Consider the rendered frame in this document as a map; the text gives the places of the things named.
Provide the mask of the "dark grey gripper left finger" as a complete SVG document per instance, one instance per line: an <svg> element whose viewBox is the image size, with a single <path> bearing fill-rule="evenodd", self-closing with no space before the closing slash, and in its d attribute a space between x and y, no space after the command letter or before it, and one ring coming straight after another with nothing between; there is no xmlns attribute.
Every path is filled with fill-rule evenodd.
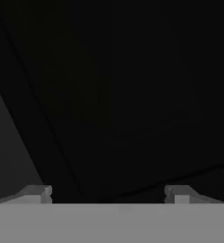
<svg viewBox="0 0 224 243"><path fill-rule="evenodd" d="M50 185L29 185L19 193L0 199L0 204L51 204L52 187Z"/></svg>

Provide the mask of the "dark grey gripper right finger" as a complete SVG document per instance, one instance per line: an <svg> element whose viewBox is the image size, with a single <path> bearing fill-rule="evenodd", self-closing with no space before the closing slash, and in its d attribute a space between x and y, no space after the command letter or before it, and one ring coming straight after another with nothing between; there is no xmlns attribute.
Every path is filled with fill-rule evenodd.
<svg viewBox="0 0 224 243"><path fill-rule="evenodd" d="M223 204L223 201L200 195L188 185L167 185L164 194L164 202L170 204Z"/></svg>

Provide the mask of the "black microwave oven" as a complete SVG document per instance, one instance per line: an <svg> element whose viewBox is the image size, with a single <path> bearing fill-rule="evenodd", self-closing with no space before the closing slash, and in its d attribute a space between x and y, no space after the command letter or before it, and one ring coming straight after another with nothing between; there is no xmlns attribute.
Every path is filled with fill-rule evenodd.
<svg viewBox="0 0 224 243"><path fill-rule="evenodd" d="M224 201L224 0L0 0L0 198Z"/></svg>

